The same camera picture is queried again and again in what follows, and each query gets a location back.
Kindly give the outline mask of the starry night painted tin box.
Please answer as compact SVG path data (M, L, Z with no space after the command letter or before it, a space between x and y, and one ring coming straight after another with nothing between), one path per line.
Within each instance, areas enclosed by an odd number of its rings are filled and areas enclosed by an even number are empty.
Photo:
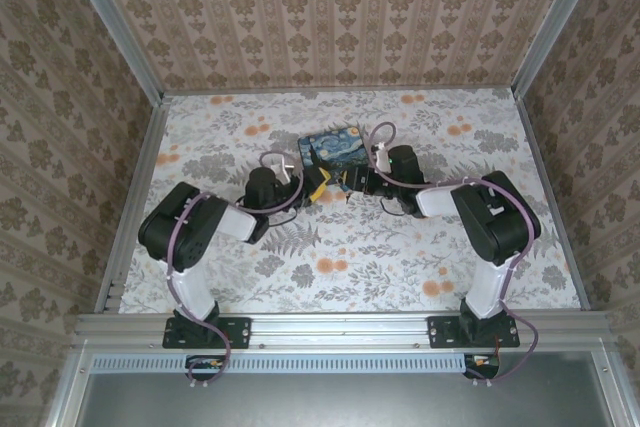
M298 148L305 169L319 167L331 175L330 183L352 167L369 162L358 127L347 126L298 139Z

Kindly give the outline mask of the floral patterned table cover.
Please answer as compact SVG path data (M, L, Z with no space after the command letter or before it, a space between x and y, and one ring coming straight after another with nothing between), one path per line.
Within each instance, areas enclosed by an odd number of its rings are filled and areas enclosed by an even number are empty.
M511 308L580 307L512 93L502 89L171 97L146 209L187 182L229 201L250 171L296 154L298 139L341 127L410 145L427 180L505 172L542 232L518 265ZM397 202L337 187L298 214L274 218L249 245L216 235L194 267L230 313L457 309L480 259L452 216L416 219Z

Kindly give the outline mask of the black connector box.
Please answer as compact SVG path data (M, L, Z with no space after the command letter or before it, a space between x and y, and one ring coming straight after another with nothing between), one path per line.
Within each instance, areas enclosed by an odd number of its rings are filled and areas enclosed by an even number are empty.
M193 384L209 383L226 368L224 355L188 356L185 361L186 377Z
M465 354L463 375L471 380L491 380L500 368L497 354Z

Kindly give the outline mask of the grey metal sheet panel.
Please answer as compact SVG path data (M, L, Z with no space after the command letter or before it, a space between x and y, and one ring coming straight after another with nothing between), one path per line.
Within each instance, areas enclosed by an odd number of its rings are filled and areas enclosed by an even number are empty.
M640 427L620 360L537 353L492 383L446 373L180 373L65 366L46 427Z

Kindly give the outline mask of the aluminium rear rail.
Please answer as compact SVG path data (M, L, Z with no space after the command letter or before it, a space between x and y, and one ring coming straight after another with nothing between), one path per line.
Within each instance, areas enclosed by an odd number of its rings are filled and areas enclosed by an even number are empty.
M508 85L392 85L392 86L321 86L321 87L269 87L269 88L226 88L209 90L166 90L162 98L201 96L201 95L244 95L244 94L280 94L280 93L322 93L322 92L358 92L358 91L433 91L433 90L481 90L502 89L513 93Z

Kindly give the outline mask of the aluminium side rail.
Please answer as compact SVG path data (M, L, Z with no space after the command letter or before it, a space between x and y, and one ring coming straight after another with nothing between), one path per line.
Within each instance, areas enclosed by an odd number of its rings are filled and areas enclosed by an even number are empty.
M164 96L152 109L94 307L96 314L118 313L157 155L164 136L169 105L169 98Z
M558 208L558 204L553 192L553 188L546 170L543 156L535 137L535 132L528 116L524 100L519 96L514 96L515 104L520 116L521 123L526 134L526 138L529 143L529 148L534 159L536 169L541 181L542 188L545 193L545 197L548 202L550 213L555 225L556 233L559 237L560 244L563 249L564 257L568 265L569 273L571 275L572 283L576 290L577 298L579 299L582 310L590 310L591 305L586 293L586 289L583 285L581 274L576 263L576 259L571 248L570 240L567 235L565 225L562 220L561 212Z

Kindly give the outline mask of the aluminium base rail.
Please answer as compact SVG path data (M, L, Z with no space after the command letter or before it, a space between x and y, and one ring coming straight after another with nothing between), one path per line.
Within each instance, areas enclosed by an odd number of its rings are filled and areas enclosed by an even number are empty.
M252 319L251 352L410 352L430 349L431 317L452 312L259 314ZM539 332L538 352L614 350L615 336L602 312L524 310L518 316ZM162 349L167 314L85 314L71 348L141 353Z

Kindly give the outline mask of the aluminium frame post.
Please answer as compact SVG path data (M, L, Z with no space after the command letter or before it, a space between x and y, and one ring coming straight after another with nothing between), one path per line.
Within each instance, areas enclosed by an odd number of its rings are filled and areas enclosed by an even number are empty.
M115 0L90 0L131 72L153 107L162 103L164 88Z
M553 0L551 3L511 84L516 100L522 100L531 87L578 2L579 0Z

